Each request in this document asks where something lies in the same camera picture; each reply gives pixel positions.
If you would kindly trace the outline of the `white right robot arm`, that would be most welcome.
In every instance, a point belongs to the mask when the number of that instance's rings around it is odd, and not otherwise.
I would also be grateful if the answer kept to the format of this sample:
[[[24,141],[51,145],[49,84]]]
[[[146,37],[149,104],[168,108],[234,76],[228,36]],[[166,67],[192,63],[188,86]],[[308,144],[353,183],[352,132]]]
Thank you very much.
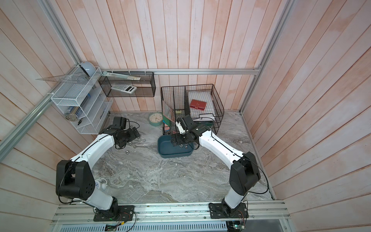
[[[211,130],[195,129],[171,136],[173,145],[198,144],[214,153],[230,170],[230,190],[221,203],[209,203],[212,219],[247,219],[248,204],[245,196],[261,179],[261,169],[253,153],[243,153],[217,137]]]

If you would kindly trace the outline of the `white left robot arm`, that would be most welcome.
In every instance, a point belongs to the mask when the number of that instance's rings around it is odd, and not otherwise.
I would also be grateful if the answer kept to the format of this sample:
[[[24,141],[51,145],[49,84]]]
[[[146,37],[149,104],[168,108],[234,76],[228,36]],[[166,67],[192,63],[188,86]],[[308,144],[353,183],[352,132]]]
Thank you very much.
[[[119,206],[117,198],[97,186],[91,169],[108,149],[122,149],[139,137],[136,127],[109,127],[82,152],[69,160],[61,160],[56,172],[57,196],[71,199],[69,203],[81,201],[93,207],[94,221],[131,221],[134,206]]]

